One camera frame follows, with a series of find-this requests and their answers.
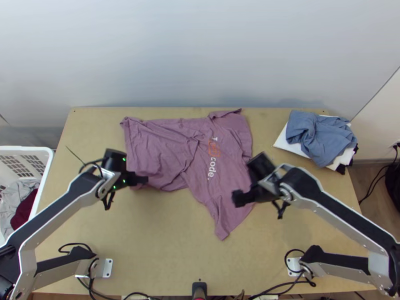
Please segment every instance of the floor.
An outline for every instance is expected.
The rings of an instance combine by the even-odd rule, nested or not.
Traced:
[[[348,171],[354,186],[357,198],[360,200],[366,194],[371,181],[384,164],[356,164]],[[361,205],[362,214],[375,222],[400,241],[400,213],[390,199],[385,187],[384,180],[381,180],[375,187],[372,195]],[[376,290],[359,292],[365,300],[388,300],[387,296],[381,295]],[[360,300],[361,298],[354,292],[331,293],[331,294],[302,294],[302,295],[284,295],[279,299],[306,299],[319,300],[326,297],[332,300]],[[163,297],[163,300],[171,300],[172,297]],[[63,295],[63,294],[45,294],[34,293],[31,300],[90,300],[88,295]]]

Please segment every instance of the black bag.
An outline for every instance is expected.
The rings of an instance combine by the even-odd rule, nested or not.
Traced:
[[[400,162],[387,167],[384,183],[387,192],[397,210],[400,212]]]

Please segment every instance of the wooden table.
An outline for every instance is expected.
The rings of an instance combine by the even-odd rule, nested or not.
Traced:
[[[42,210],[62,195],[83,161],[103,157],[106,148],[125,151],[119,123],[125,116],[143,120],[201,118],[226,108],[73,108],[65,124],[39,203]],[[322,109],[307,111],[326,114]],[[265,151],[275,165],[289,163],[309,170],[324,189],[359,211],[349,174],[340,175],[296,154],[272,147],[288,120],[288,108],[246,108],[243,114],[253,137],[253,155]],[[95,289],[107,295],[133,291],[153,296],[190,295],[192,282],[207,282],[209,295],[259,293],[292,281],[285,253],[320,245],[325,251],[366,255],[356,242],[311,211],[288,208],[282,220],[270,203],[256,204],[230,236],[220,241],[206,207],[188,189],[161,192],[152,188],[117,192],[109,211],[103,205],[81,209],[37,249],[37,259],[57,256],[59,246],[83,242],[102,257],[113,258],[112,275],[97,279]],[[372,290],[372,285],[333,276],[316,278],[317,286],[296,285],[291,293],[329,293]],[[73,278],[46,286],[40,292],[86,294]]]

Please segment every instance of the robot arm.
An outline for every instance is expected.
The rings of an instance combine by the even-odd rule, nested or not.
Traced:
[[[0,297],[25,300],[31,291],[76,275],[109,277],[112,259],[97,259],[90,249],[74,247],[68,255],[36,261],[35,248],[81,208],[103,201],[108,210],[115,191],[138,183],[147,177],[126,170],[126,154],[107,149],[101,159],[100,175],[91,167],[69,184],[64,195],[11,234],[0,248]]]
[[[237,207],[254,201],[272,202],[279,219],[288,206],[308,209],[368,250],[368,257],[359,257],[326,253],[313,245],[302,257],[290,259],[292,270],[305,270],[309,279],[333,275],[375,285],[384,295],[398,293],[400,245],[389,232],[325,192],[320,181],[303,168],[289,164],[275,168],[264,153],[247,165],[254,183],[248,193],[232,193]],[[283,200],[281,207],[278,199]]]

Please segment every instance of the wrinkled fabric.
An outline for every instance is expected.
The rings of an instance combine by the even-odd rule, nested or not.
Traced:
[[[292,110],[286,127],[289,144],[301,143],[301,150],[318,167],[330,165],[346,148],[354,148],[357,138],[349,120],[339,116],[321,116],[313,112]]]
[[[18,180],[1,192],[0,200],[0,230],[5,240],[14,232],[11,219],[20,203],[39,187],[40,181],[34,179]]]
[[[30,192],[28,197],[26,197],[16,208],[15,215],[11,218],[10,224],[12,229],[17,230],[22,225],[24,225],[28,220],[31,214],[32,207],[35,203],[36,194],[38,193],[38,189],[34,189]]]
[[[232,191],[248,191],[246,162],[252,157],[252,135],[241,109],[216,111],[204,118],[142,121],[125,117],[127,170],[148,176],[162,191],[189,188],[215,221],[225,239],[249,214],[252,204],[235,208]]]

